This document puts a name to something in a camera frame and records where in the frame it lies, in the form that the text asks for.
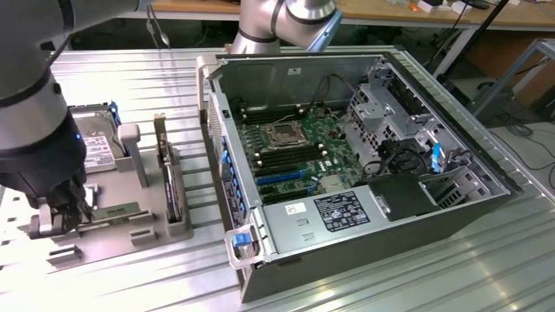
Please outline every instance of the green circuit board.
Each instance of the green circuit board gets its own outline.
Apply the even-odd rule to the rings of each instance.
[[[305,142],[300,146],[321,143],[325,146],[327,155],[320,159],[296,162],[299,170],[304,171],[304,177],[291,181],[272,183],[267,186],[257,186],[259,192],[264,196],[283,194],[297,190],[308,189],[312,195],[325,193],[321,186],[321,178],[335,176],[344,188],[352,187],[360,179],[363,168],[356,161],[356,156],[344,138],[340,138],[340,123],[331,113],[323,114],[321,109],[313,109],[300,120],[289,122],[273,122],[259,125],[237,124],[239,135],[247,158],[249,159],[251,170],[255,172],[256,166],[255,153],[257,151],[271,151],[277,148],[272,144],[271,128],[280,125],[293,125],[299,127]]]

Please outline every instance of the motherboard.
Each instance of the motherboard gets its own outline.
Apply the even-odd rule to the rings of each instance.
[[[363,168],[331,109],[241,117],[236,126],[265,204],[352,187]]]

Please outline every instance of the circuit board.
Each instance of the circuit board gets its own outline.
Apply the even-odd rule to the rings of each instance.
[[[307,195],[324,194],[339,189],[352,187],[353,183],[360,179],[363,168],[356,161],[356,156],[341,136],[340,123],[333,117],[332,112],[324,113],[323,108],[313,109],[301,118],[293,121],[279,121],[256,125],[245,125],[239,122],[237,128],[241,135],[241,143],[252,172],[257,172],[256,153],[260,151],[287,150],[295,146],[311,146],[323,144],[325,155],[317,159],[295,162],[299,172],[303,172],[300,179],[291,181],[280,181],[268,185],[259,185],[259,193],[264,198],[276,194],[292,193],[295,191],[307,190]],[[275,129],[285,130],[284,139],[279,143],[295,144],[291,146],[276,146],[276,138],[273,136]],[[281,174],[255,176],[255,180],[261,178],[279,177]],[[339,185],[325,188],[323,184],[327,179],[337,181]]]

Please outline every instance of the aluminum workbench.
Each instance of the aluminum workbench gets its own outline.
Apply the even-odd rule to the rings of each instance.
[[[416,61],[389,49],[421,84],[455,103]],[[495,213],[423,248],[325,278],[249,304],[240,304],[236,272],[227,262],[224,228],[201,143],[195,59],[221,49],[64,53],[53,66],[69,105],[113,99],[124,123],[137,123],[141,150],[153,148],[152,115],[164,112],[169,140],[180,150],[195,237],[76,268],[51,272],[40,248],[0,211],[0,307],[3,311],[544,311],[555,307],[555,206],[522,165],[477,123],[469,134],[526,190]]]

